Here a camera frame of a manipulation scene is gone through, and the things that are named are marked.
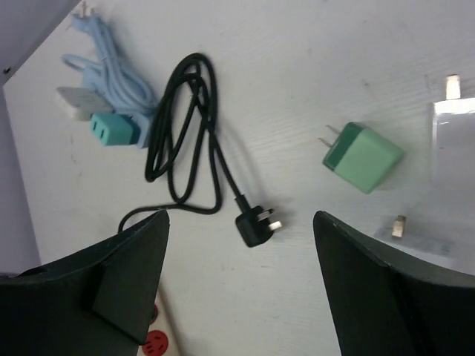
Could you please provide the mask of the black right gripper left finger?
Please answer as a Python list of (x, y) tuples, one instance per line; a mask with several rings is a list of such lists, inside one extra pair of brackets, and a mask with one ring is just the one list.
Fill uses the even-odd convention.
[(148, 344), (169, 217), (1, 277), (2, 355), (136, 355)]

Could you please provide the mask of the mint green plug adapter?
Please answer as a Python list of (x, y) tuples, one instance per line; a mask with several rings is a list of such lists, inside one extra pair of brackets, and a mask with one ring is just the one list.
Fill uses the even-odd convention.
[(405, 152), (396, 144), (359, 122), (348, 122), (341, 130), (327, 126), (335, 135), (322, 164), (364, 194), (379, 187)]

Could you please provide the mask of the large white charger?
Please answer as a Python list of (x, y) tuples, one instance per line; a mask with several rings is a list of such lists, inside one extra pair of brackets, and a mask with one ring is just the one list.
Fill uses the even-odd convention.
[(445, 79), (445, 98), (430, 104), (431, 174), (441, 188), (474, 187), (474, 98), (460, 76)]

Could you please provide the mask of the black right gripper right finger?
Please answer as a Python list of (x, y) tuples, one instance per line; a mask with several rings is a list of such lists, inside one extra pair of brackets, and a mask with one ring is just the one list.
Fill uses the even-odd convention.
[(473, 355), (474, 276), (420, 260), (325, 211), (315, 247), (343, 355)]

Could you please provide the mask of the beige power strip red sockets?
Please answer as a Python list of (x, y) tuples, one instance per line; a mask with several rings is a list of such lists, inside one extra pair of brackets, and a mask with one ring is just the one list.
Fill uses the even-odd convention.
[(147, 356), (180, 356), (183, 354), (161, 287), (155, 297), (145, 344), (138, 348), (137, 354)]

